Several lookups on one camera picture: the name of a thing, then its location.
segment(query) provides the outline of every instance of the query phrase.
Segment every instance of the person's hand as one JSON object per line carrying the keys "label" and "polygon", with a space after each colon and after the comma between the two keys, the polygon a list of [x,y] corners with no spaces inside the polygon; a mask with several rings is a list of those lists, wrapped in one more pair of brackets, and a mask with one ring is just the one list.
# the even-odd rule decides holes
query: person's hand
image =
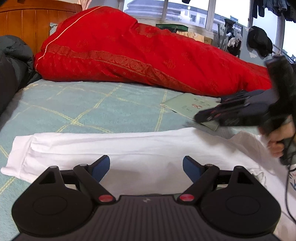
{"label": "person's hand", "polygon": [[273,157],[281,157],[283,155],[284,145],[279,141],[293,137],[295,133],[294,123],[291,121],[288,124],[282,125],[280,128],[274,130],[268,135],[268,148]]}

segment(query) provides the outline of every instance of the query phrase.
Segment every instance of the red button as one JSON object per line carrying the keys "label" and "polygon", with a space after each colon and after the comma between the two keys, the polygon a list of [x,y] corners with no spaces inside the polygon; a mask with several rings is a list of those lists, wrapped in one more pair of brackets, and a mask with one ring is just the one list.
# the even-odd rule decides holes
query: red button
{"label": "red button", "polygon": [[113,201],[113,197],[111,195],[101,195],[99,196],[99,201],[100,202],[111,202]]}
{"label": "red button", "polygon": [[182,195],[180,196],[180,199],[181,199],[182,201],[184,201],[184,202],[191,202],[191,201],[194,200],[194,196],[191,195],[191,194],[182,194]]}

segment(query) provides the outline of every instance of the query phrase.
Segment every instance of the window pane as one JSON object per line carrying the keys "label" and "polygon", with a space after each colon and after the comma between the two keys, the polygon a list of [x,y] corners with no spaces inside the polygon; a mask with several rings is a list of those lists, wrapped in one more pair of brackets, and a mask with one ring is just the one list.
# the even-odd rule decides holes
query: window pane
{"label": "window pane", "polygon": [[241,25],[248,26],[250,10],[250,0],[240,0],[239,6],[232,0],[216,0],[213,31],[218,31],[218,24],[225,25],[225,18],[231,19],[239,24],[236,28],[241,29]]}
{"label": "window pane", "polygon": [[296,23],[285,21],[285,35],[283,50],[287,52],[287,55],[292,57],[296,56]]}
{"label": "window pane", "polygon": [[125,0],[123,11],[134,17],[161,18],[163,3],[162,0]]}
{"label": "window pane", "polygon": [[209,0],[191,0],[189,4],[181,0],[169,0],[166,19],[204,28],[208,7]]}
{"label": "window pane", "polygon": [[253,26],[262,28],[267,33],[267,36],[271,39],[272,43],[275,44],[277,20],[278,17],[266,8],[264,17],[258,15],[258,18],[253,19]]}

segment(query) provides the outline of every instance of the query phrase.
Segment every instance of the wooden headboard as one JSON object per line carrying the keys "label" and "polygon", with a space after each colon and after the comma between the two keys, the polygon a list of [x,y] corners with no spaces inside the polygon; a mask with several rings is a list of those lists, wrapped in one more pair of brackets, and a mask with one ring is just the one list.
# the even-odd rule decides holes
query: wooden headboard
{"label": "wooden headboard", "polygon": [[58,0],[7,0],[0,7],[0,36],[14,35],[34,54],[49,36],[49,23],[60,23],[82,11],[79,4]]}

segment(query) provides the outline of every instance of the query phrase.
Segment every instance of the bed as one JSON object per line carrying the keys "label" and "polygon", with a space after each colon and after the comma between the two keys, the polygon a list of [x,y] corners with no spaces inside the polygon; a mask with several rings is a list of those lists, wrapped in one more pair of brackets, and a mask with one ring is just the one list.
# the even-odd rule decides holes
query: bed
{"label": "bed", "polygon": [[[49,36],[49,23],[80,12],[81,6],[56,0],[8,0],[0,8],[0,35],[22,38],[37,53]],[[0,168],[16,136],[39,132],[119,133],[165,131],[194,126],[230,138],[240,131],[216,132],[159,104],[180,92],[133,83],[52,82],[39,80],[20,90],[0,117]],[[256,133],[254,128],[245,128]],[[11,207],[29,183],[0,174],[0,240],[18,230]]]}

